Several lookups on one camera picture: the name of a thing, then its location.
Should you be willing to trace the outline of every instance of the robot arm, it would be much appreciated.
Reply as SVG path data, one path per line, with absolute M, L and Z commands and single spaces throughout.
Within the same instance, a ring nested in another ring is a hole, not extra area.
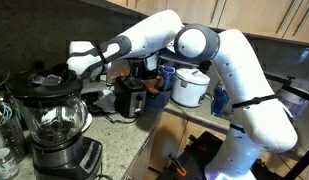
M 238 30 L 216 34 L 202 25 L 183 26 L 178 15 L 167 10 L 99 46 L 71 43 L 67 63 L 79 76 L 89 78 L 115 59 L 143 57 L 171 45 L 172 41 L 180 60 L 212 62 L 236 105 L 233 113 L 236 125 L 244 128 L 244 132 L 230 128 L 206 172 L 216 168 L 216 172 L 228 177 L 241 178 L 248 174 L 260 150 L 278 153 L 294 147 L 297 134 L 282 103 L 273 98 L 274 92 L 251 45 Z
M 183 27 L 175 12 L 163 11 L 95 47 L 86 41 L 71 42 L 67 64 L 87 79 L 101 73 L 103 66 L 115 59 L 140 58 L 165 48 Z

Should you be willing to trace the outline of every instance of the blue bottle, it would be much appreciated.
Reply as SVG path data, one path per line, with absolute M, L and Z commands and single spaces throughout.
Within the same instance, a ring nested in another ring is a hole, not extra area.
M 230 100 L 221 81 L 214 88 L 213 97 L 214 100 L 211 105 L 211 114 L 216 117 L 221 117 L 223 112 L 225 111 L 226 105 Z

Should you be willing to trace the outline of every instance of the wooden cabinet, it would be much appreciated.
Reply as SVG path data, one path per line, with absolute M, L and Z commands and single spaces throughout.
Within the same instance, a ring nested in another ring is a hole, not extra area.
M 134 0 L 133 10 L 145 15 L 153 15 L 166 9 L 167 0 Z
M 309 43 L 309 0 L 303 0 L 283 38 Z
M 217 27 L 225 0 L 168 0 L 166 9 L 175 11 L 183 23 Z
M 176 154 L 179 149 L 186 125 L 186 118 L 163 112 L 156 127 L 149 167 L 163 172 L 169 162 L 168 155 Z
M 265 163 L 266 167 L 276 174 L 280 175 L 281 177 L 284 177 L 290 169 L 286 166 L 286 164 L 292 168 L 297 163 L 298 159 L 295 160 L 293 158 L 287 157 L 287 155 L 284 155 L 284 153 L 280 154 L 281 158 L 278 156 L 278 154 L 269 153 L 269 152 L 262 152 L 260 155 L 260 159 Z M 304 169 L 304 171 L 300 174 L 300 177 L 303 179 L 308 179 L 308 173 L 309 173 L 309 167 Z
M 177 156 L 181 155 L 184 152 L 184 148 L 186 147 L 186 145 L 190 144 L 190 140 L 189 140 L 189 136 L 192 134 L 195 137 L 200 137 L 205 131 L 210 132 L 211 134 L 213 134 L 214 136 L 218 137 L 219 139 L 223 140 L 226 137 L 226 134 L 221 133 L 219 131 L 217 131 L 216 129 L 213 128 L 207 128 L 207 127 L 203 127 L 200 126 L 198 124 L 195 124 L 191 121 L 189 121 L 187 123 L 186 129 L 184 131 L 181 143 L 180 143 L 180 147 L 177 151 Z
M 148 163 L 153 147 L 156 130 L 154 130 L 144 143 L 138 157 L 127 170 L 124 180 L 143 180 L 147 172 Z
M 107 0 L 107 1 L 127 9 L 133 9 L 133 4 L 135 0 Z
M 301 0 L 228 0 L 218 28 L 282 38 L 300 3 Z

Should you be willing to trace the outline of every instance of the backsplash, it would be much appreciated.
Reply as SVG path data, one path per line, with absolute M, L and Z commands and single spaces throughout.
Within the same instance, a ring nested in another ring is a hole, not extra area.
M 104 42 L 140 20 L 78 0 L 0 0 L 0 67 L 66 62 L 71 40 Z
M 35 61 L 52 67 L 66 62 L 69 41 L 104 42 L 140 20 L 78 0 L 0 0 L 0 67 L 12 73 L 33 68 Z M 294 76 L 292 85 L 309 91 L 309 47 L 249 40 L 264 71 Z M 210 76 L 217 83 L 213 71 Z

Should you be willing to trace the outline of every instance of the blender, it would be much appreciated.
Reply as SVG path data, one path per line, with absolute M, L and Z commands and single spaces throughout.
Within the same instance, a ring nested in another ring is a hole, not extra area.
M 102 144 L 83 137 L 88 114 L 79 98 L 82 81 L 66 64 L 24 72 L 7 83 L 33 139 L 36 179 L 95 179 Z

